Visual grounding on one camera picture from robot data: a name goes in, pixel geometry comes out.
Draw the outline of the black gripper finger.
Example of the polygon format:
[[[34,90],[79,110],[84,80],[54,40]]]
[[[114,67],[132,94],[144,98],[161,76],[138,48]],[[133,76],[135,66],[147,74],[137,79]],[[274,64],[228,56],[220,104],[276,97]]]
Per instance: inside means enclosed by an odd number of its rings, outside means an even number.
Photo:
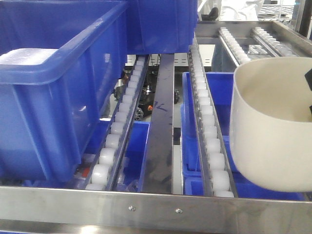
[[[304,76],[310,90],[312,91],[312,69],[310,69]]]

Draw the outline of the black wheeled robot base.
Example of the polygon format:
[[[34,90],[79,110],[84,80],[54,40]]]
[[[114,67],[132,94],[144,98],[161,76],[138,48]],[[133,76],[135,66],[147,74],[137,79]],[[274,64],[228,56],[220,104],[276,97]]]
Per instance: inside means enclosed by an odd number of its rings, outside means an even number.
[[[149,71],[142,88],[138,107],[136,109],[136,121],[143,121],[152,114],[157,85],[157,71]],[[175,72],[174,105],[182,102],[182,72]]]

